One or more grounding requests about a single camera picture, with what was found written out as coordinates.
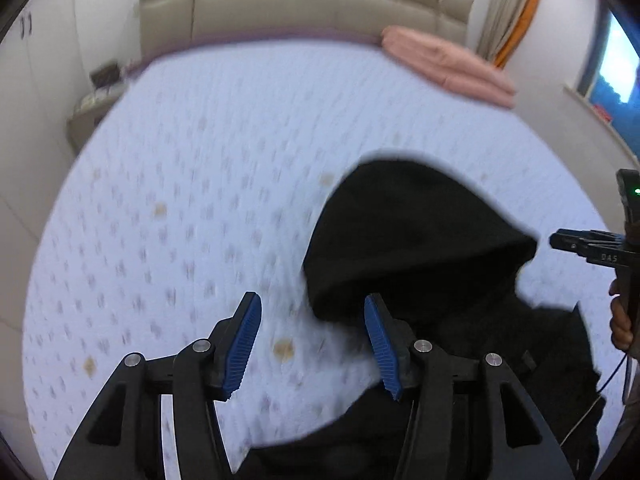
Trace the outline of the person's right hand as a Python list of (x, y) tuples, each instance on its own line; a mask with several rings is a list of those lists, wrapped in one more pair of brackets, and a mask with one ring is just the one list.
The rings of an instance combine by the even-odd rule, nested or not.
[(626, 289), (622, 280), (616, 278), (612, 281), (608, 296), (612, 298), (610, 303), (611, 319), (610, 330), (613, 346), (620, 351), (631, 355), (632, 344), (634, 343), (634, 330), (631, 320), (627, 314)]

